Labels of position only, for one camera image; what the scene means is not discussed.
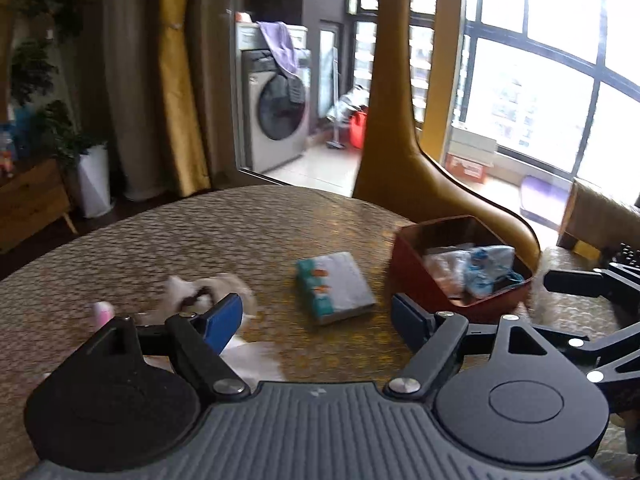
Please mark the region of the white bunny plush toy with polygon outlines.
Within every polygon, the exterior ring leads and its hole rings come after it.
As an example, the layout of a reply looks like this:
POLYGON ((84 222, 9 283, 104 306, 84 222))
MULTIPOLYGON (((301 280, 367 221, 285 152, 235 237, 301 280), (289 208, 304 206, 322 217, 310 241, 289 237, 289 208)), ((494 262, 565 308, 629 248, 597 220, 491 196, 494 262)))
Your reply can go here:
POLYGON ((235 274, 221 273, 195 281, 171 275, 165 281, 163 297, 157 306, 136 313, 134 320, 138 325, 162 325, 171 315, 180 312, 205 313, 229 294, 237 294, 242 300, 243 318, 254 318, 258 303, 250 286, 235 274))

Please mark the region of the white mesh cloth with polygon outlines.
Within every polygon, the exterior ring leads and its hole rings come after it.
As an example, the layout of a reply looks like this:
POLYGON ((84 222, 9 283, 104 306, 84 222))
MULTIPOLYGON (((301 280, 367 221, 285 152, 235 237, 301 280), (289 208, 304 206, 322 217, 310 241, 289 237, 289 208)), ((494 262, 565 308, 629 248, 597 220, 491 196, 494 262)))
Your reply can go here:
MULTIPOLYGON (((154 344, 149 338, 140 339, 143 359, 149 365, 175 373, 165 346, 154 344)), ((258 382, 284 382, 280 361, 276 356, 276 347, 268 342, 247 342, 240 336, 233 336, 222 350, 221 359, 238 374, 250 390, 254 391, 258 382)))

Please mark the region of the woven pattern cushion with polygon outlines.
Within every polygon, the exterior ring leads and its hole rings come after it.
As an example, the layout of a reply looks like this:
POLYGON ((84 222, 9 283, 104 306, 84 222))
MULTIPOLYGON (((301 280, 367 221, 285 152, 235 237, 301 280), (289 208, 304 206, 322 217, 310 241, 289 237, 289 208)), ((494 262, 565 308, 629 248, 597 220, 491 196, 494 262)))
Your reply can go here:
POLYGON ((611 257, 621 244, 638 249, 639 209, 576 178, 558 234, 558 246, 591 261, 611 257))

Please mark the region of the red storage box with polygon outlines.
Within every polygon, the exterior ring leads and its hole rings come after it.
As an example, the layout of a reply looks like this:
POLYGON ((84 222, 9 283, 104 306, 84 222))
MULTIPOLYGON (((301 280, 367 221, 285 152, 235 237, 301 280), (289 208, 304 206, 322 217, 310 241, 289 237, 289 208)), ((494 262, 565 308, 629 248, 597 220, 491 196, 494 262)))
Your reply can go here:
POLYGON ((428 312, 452 311, 471 322, 488 323, 515 311, 524 302, 533 281, 533 272, 521 258, 514 261, 514 271, 524 282, 511 289, 500 289, 486 299, 450 300, 436 283, 423 256, 432 248, 472 243, 476 246, 502 242, 488 226, 472 216, 430 220, 405 226, 396 233, 390 279, 392 291, 402 292, 428 312))

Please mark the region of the blue white packet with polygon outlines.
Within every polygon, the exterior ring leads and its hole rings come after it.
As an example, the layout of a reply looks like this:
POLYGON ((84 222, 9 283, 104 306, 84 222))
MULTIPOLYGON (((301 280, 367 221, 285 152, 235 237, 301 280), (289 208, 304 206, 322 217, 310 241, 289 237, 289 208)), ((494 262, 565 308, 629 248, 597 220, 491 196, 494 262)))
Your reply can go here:
POLYGON ((511 246, 492 245, 472 248, 464 270, 465 291, 477 300, 488 298, 503 289, 512 289, 524 282, 522 274, 513 269, 515 250, 511 246))

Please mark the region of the purple rolled mat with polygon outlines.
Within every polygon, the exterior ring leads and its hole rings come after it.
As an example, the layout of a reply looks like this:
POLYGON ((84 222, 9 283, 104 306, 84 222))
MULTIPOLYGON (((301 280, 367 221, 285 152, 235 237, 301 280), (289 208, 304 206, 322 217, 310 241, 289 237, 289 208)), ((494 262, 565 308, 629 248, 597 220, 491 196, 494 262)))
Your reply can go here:
POLYGON ((570 196, 570 181, 552 178, 547 181, 525 176, 520 185, 520 213, 550 229, 558 230, 570 196))

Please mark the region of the teal white tissue pack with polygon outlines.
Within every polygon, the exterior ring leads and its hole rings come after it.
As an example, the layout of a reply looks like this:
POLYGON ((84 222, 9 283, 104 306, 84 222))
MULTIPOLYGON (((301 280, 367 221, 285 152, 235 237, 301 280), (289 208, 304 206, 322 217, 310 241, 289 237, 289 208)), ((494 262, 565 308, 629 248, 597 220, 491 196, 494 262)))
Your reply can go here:
POLYGON ((296 262, 296 280, 320 325, 369 312, 375 296, 350 252, 334 252, 296 262))

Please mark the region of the red white cardboard box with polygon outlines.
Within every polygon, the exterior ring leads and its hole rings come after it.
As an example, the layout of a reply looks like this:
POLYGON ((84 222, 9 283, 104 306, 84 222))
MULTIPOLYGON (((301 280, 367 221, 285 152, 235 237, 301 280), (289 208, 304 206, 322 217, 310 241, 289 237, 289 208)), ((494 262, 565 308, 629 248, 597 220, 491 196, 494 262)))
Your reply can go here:
POLYGON ((463 181, 484 183, 487 177, 485 165, 455 154, 446 156, 445 168, 454 177, 463 181))

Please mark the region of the tan leather chair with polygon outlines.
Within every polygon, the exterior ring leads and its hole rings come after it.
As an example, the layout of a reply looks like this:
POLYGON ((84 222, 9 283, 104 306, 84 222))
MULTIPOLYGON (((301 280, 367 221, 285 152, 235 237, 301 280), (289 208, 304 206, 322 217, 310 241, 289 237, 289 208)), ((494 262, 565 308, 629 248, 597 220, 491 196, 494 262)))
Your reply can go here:
POLYGON ((378 0, 367 129, 352 196, 414 222, 470 214, 536 270, 540 245, 532 227, 450 176, 420 148, 411 93, 409 21, 410 0, 378 0))

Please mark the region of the white plant pot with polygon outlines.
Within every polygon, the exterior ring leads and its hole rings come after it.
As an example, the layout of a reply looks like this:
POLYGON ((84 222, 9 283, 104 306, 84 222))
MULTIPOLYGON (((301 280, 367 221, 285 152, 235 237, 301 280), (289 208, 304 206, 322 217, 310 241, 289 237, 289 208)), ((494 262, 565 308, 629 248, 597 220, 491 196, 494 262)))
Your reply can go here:
POLYGON ((77 173, 85 217, 98 218, 108 214, 113 204, 106 145, 95 145, 80 155, 77 173))

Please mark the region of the wooden cabinet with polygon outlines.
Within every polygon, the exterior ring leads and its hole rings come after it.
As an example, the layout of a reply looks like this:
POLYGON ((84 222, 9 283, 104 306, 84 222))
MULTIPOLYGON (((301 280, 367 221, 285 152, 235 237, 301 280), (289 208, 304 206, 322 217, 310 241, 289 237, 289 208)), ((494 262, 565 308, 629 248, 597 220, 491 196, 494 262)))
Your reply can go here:
POLYGON ((64 219, 70 232, 77 235, 71 210, 54 159, 21 162, 12 177, 1 175, 1 253, 6 254, 58 219, 64 219))

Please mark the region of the red bucket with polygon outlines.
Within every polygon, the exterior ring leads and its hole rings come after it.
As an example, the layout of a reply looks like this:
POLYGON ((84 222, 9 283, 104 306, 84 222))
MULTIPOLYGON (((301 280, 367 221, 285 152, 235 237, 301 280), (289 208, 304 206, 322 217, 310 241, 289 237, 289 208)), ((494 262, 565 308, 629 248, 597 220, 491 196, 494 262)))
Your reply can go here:
POLYGON ((349 118, 349 143, 353 148, 361 150, 363 148, 364 137, 366 136, 367 112, 357 110, 349 118))

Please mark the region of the silver washing machine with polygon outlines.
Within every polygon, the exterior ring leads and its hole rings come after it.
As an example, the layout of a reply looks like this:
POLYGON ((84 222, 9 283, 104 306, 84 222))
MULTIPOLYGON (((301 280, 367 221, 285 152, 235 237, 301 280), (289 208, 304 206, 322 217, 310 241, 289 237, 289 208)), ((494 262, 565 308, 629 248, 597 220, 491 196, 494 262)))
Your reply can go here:
POLYGON ((310 58, 296 51, 298 70, 285 75, 267 49, 241 54, 244 156, 246 166, 264 174, 306 150, 309 134, 310 58))

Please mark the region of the green potted plant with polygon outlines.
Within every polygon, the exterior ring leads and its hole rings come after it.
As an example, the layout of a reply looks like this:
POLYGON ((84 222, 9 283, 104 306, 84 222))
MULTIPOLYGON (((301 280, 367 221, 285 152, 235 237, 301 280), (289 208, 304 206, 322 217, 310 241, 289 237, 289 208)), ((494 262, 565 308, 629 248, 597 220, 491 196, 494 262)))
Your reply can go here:
POLYGON ((25 31, 11 54, 9 94, 32 147, 64 168, 107 159, 108 137, 85 128, 73 111, 63 60, 64 48, 84 30, 81 0, 17 0, 16 10, 25 31))

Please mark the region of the yellow curtain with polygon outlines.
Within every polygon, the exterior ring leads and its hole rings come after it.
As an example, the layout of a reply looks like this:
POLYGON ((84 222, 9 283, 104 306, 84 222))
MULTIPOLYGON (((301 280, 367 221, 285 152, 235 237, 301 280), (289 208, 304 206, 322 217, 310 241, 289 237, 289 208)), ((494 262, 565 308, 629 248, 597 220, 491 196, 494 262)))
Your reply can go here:
POLYGON ((168 141, 181 195, 210 187, 193 93, 184 18, 186 0, 160 0, 158 67, 168 141))

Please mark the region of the purple towel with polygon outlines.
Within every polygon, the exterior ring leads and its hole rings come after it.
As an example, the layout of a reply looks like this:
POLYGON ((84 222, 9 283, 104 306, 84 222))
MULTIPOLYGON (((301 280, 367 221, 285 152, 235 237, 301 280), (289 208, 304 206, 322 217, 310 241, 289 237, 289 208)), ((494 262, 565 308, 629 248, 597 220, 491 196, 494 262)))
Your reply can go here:
POLYGON ((257 25, 280 70, 286 76, 296 76, 298 58, 288 26, 283 22, 258 22, 257 25))

